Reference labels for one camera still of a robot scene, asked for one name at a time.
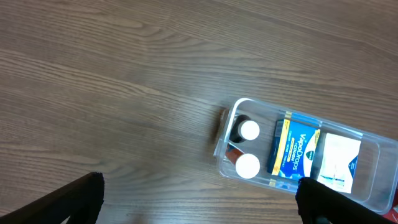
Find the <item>blue yellow medicine box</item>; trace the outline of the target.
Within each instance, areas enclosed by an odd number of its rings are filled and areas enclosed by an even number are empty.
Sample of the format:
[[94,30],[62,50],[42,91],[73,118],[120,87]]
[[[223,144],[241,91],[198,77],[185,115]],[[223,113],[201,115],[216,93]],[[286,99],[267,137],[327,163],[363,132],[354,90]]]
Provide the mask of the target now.
[[289,119],[276,122],[267,171],[291,180],[310,177],[320,129]]

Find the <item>white blue medicine box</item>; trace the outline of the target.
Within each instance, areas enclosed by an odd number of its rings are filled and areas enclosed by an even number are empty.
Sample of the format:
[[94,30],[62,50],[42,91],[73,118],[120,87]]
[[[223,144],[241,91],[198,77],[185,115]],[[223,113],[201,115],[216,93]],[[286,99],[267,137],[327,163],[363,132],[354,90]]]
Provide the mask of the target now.
[[360,140],[327,133],[317,181],[337,192],[350,194],[360,146]]

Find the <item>black bottle white cap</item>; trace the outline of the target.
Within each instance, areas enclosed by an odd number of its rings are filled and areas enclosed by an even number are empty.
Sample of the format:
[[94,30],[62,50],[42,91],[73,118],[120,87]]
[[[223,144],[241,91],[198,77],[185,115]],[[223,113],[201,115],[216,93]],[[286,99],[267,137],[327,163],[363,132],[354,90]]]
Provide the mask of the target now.
[[260,133],[259,125],[245,114],[239,115],[233,124],[229,140],[234,143],[255,140]]

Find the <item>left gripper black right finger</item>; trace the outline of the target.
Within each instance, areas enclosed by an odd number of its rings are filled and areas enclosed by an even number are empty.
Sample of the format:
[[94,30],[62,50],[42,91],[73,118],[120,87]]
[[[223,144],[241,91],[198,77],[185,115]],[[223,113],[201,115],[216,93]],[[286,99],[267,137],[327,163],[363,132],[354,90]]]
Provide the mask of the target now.
[[298,181],[295,199],[298,214],[304,224],[391,223],[390,220],[309,177],[303,177]]

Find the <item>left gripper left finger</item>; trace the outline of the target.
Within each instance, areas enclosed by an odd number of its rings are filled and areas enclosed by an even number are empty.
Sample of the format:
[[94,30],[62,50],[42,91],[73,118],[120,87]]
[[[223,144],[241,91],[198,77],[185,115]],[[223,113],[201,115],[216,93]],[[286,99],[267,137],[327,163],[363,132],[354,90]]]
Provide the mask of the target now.
[[1,223],[95,224],[104,202],[104,177],[90,172],[1,217]]

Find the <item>red Panadol box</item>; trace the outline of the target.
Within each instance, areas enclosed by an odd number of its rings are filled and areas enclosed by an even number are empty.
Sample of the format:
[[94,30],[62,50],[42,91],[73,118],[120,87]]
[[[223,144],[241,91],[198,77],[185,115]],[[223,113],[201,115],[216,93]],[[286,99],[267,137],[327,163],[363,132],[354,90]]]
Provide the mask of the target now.
[[383,215],[384,218],[394,222],[398,223],[398,190],[396,189],[394,199],[392,202],[392,207],[390,210]]

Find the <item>orange tube white cap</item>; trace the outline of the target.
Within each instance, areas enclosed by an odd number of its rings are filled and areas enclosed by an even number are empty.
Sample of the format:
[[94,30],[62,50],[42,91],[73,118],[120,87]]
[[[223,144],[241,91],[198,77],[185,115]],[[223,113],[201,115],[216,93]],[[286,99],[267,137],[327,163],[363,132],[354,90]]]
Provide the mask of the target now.
[[254,178],[260,171],[259,159],[253,154],[243,152],[233,144],[227,145],[225,156],[235,166],[236,173],[241,178]]

